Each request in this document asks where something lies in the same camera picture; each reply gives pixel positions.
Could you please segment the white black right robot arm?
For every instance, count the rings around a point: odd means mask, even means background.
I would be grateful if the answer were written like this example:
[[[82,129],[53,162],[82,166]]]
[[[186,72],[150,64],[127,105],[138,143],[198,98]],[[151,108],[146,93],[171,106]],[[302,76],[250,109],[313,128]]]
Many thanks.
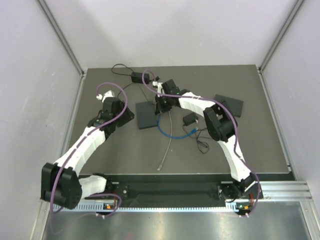
[[[228,162],[230,175],[234,180],[234,194],[245,198],[256,186],[257,195],[260,195],[260,181],[245,162],[239,144],[238,123],[229,107],[225,103],[195,95],[189,90],[180,90],[172,79],[164,83],[153,81],[152,87],[156,88],[157,114],[178,107],[204,118],[210,137],[218,142]]]

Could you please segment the black network switch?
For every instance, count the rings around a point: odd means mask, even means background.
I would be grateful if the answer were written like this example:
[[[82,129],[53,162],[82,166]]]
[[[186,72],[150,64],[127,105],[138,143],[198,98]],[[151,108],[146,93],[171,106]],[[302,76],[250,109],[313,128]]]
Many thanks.
[[[213,99],[224,104],[224,105],[227,104],[230,111],[232,112],[232,114],[235,117],[237,117],[237,118],[241,117],[242,111],[243,111],[243,106],[244,106],[243,100],[239,100],[236,98],[232,98],[232,97],[228,97],[228,96],[224,96],[224,95],[219,95],[219,94],[216,94]]]
[[[135,104],[137,126],[139,130],[155,128],[157,117],[155,114],[155,106],[150,101],[139,102]]]

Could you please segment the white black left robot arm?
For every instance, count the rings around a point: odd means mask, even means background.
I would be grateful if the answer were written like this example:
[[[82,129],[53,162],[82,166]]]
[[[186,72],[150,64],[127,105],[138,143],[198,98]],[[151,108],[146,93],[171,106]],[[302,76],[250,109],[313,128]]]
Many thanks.
[[[134,119],[125,101],[114,96],[101,98],[102,109],[84,128],[70,149],[41,169],[40,198],[66,209],[74,209],[80,200],[98,194],[109,198],[114,191],[102,174],[80,178],[80,172],[92,154],[117,129]]]

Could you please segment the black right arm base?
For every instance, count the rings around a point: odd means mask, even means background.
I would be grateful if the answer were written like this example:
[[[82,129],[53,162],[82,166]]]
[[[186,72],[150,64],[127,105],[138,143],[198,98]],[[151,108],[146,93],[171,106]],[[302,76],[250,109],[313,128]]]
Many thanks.
[[[256,199],[263,198],[262,189],[258,194],[258,184],[255,183],[246,192],[241,191],[240,188],[234,183],[220,183],[217,185],[218,195],[221,199],[230,202],[235,200],[249,200],[251,197]]]

